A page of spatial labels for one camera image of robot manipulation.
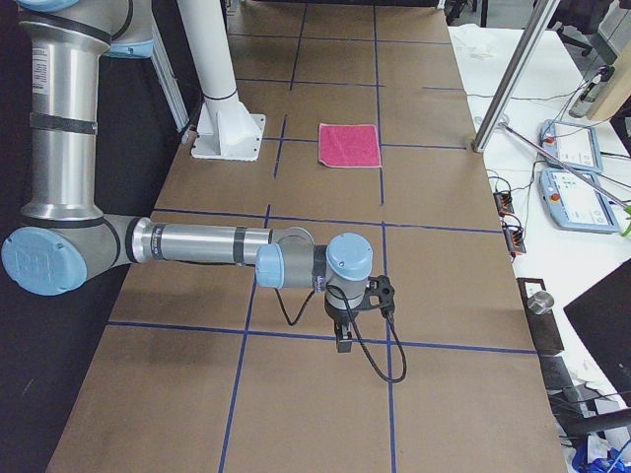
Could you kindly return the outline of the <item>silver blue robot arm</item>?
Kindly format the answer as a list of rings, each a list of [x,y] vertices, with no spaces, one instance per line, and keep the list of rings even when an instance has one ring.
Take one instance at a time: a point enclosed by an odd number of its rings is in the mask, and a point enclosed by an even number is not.
[[[100,60],[151,56],[151,3],[22,1],[18,8],[33,48],[33,186],[23,225],[2,245],[8,275],[31,293],[57,296],[127,263],[250,266],[262,287],[323,294],[336,348],[349,352],[361,337],[357,315],[378,285],[364,237],[345,233],[318,245],[301,228],[159,224],[96,205]]]

